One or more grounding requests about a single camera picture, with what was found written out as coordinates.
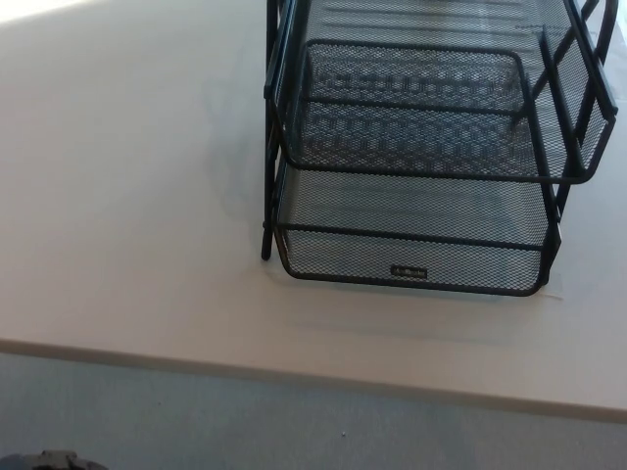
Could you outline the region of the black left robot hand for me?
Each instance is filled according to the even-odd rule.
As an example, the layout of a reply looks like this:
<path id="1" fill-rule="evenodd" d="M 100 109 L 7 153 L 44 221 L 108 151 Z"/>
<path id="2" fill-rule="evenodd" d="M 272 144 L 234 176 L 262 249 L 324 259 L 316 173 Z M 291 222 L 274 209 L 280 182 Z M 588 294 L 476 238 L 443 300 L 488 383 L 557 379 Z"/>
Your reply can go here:
<path id="1" fill-rule="evenodd" d="M 74 451 L 43 450 L 40 453 L 23 454 L 21 461 L 26 469 L 38 470 L 108 470 L 108 467 Z"/>

